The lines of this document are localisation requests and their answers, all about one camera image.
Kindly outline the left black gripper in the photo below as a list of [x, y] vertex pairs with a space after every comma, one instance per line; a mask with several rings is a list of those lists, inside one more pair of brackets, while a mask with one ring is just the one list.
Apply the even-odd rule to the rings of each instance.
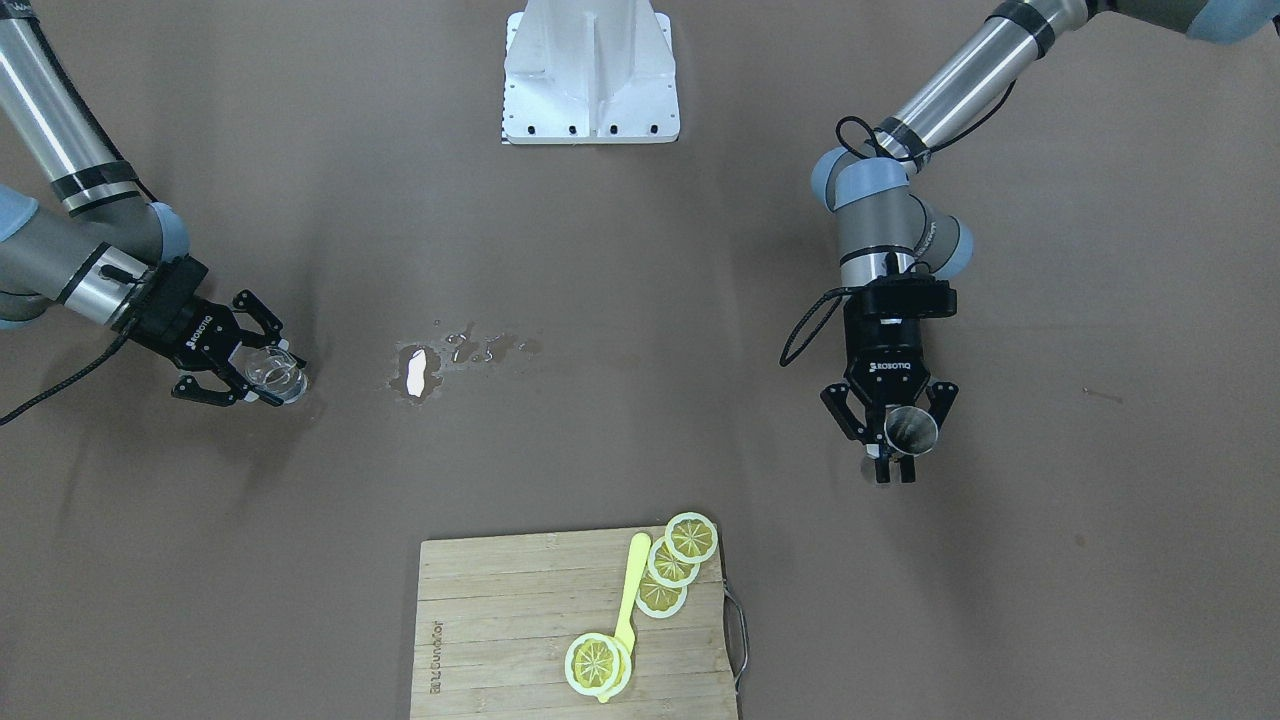
[[[849, 406], [850, 388], [861, 405], [874, 413], [895, 409], [895, 459], [900, 482], [916, 480], [915, 457], [931, 452], [940, 441], [959, 387], [938, 380], [925, 388], [922, 322], [915, 318], [873, 318], [852, 301], [844, 307], [847, 368], [844, 382], [823, 388], [820, 401], [841, 432], [864, 446], [874, 466], [874, 483], [891, 480], [890, 459]], [[916, 407], [925, 389], [929, 407]]]

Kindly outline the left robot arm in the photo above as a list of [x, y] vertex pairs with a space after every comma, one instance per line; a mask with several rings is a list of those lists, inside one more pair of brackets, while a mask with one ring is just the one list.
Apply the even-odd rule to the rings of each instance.
[[959, 388], [925, 365], [922, 323], [955, 315], [951, 279], [974, 254], [972, 231], [934, 210], [913, 177], [942, 150], [998, 111], [1018, 77], [1064, 36], [1114, 13], [1211, 44], [1235, 44], [1277, 23], [1275, 1], [1002, 1], [980, 28], [896, 113], [841, 140], [815, 163], [812, 191], [836, 223], [840, 282], [792, 329], [780, 364], [808, 347], [841, 315], [846, 366], [820, 400], [841, 432], [860, 445], [874, 480], [913, 483], [916, 460], [931, 452]]

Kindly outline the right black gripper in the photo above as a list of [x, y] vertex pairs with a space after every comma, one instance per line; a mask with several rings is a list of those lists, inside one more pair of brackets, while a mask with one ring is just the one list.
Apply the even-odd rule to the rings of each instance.
[[[207, 273], [209, 269], [193, 258], [178, 258], [160, 265], [154, 281], [145, 287], [145, 296], [127, 318], [132, 324], [127, 332], [129, 340], [184, 370], [172, 388], [173, 398], [216, 407], [256, 400], [273, 407], [285, 405], [282, 396], [233, 372], [230, 357], [243, 345], [278, 348], [298, 368], [306, 368], [306, 360], [288, 350], [282, 336], [283, 322], [252, 291], [237, 293], [230, 307], [200, 297], [198, 287]], [[234, 313], [247, 314], [261, 331], [241, 329]], [[221, 391], [205, 388], [193, 372], [220, 375], [227, 387]]]

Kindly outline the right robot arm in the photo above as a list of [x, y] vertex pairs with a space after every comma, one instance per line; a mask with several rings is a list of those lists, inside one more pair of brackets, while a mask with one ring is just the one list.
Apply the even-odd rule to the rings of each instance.
[[133, 342], [180, 378], [172, 393], [219, 407], [279, 407], [308, 387], [282, 322], [250, 291], [204, 299], [175, 211], [148, 191], [58, 60], [28, 1], [1, 8], [3, 111], [42, 169], [60, 210], [3, 188], [1, 318], [20, 328], [59, 305]]

